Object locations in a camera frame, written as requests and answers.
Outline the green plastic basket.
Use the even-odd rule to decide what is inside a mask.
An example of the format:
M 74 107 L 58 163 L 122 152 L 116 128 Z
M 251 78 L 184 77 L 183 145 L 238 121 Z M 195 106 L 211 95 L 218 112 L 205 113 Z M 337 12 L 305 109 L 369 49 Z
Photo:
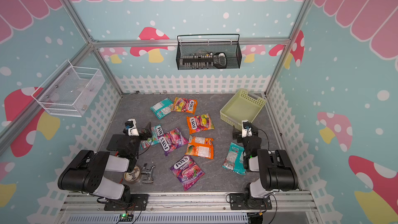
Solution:
M 220 119 L 239 130 L 242 121 L 253 123 L 265 104 L 261 96 L 240 89 L 220 110 Z

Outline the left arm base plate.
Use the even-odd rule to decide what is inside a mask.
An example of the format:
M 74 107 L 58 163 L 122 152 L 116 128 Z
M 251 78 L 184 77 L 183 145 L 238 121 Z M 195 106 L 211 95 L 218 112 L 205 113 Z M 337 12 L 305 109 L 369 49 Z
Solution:
M 149 194 L 127 194 L 127 198 L 107 200 L 104 211 L 145 211 Z

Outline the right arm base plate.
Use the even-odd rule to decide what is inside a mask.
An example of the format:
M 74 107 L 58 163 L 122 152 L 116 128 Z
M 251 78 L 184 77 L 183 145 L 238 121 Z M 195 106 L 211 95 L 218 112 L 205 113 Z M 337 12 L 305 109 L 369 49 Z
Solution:
M 230 204 L 231 210 L 271 210 L 272 204 L 270 197 L 266 198 L 253 198 L 250 195 L 228 194 L 226 201 Z

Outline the orange candy bag back-side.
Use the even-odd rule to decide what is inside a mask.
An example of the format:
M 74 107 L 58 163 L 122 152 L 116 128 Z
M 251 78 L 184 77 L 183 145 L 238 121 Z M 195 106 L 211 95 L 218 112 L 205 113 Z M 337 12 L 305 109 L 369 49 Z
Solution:
M 185 155 L 202 157 L 207 159 L 214 158 L 214 139 L 199 136 L 190 136 Z

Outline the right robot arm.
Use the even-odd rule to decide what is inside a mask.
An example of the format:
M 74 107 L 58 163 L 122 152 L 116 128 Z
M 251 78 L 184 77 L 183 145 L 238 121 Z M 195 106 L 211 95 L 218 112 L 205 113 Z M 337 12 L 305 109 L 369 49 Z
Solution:
M 258 172 L 259 179 L 245 188 L 245 201 L 264 199 L 274 192 L 297 190 L 299 180 L 288 154 L 283 149 L 270 151 L 261 148 L 261 130 L 251 122 L 242 122 L 241 134 L 233 133 L 233 139 L 244 148 L 243 167 L 249 172 Z

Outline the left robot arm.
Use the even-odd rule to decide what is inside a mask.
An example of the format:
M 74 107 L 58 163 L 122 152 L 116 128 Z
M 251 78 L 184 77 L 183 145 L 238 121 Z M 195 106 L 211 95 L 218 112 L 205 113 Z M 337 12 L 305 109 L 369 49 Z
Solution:
M 59 176 L 58 188 L 89 193 L 123 205 L 131 203 L 129 186 L 106 178 L 104 173 L 133 172 L 141 142 L 151 137 L 151 122 L 138 128 L 135 119 L 129 119 L 123 133 L 111 137 L 106 151 L 81 150 Z

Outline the purple berries candy bag front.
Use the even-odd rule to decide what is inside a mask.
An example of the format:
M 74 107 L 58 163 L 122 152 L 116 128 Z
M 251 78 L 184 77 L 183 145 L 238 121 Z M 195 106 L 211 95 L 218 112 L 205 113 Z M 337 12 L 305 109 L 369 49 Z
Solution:
M 183 156 L 178 162 L 171 166 L 170 170 L 183 186 L 184 191 L 189 190 L 205 172 L 189 156 Z

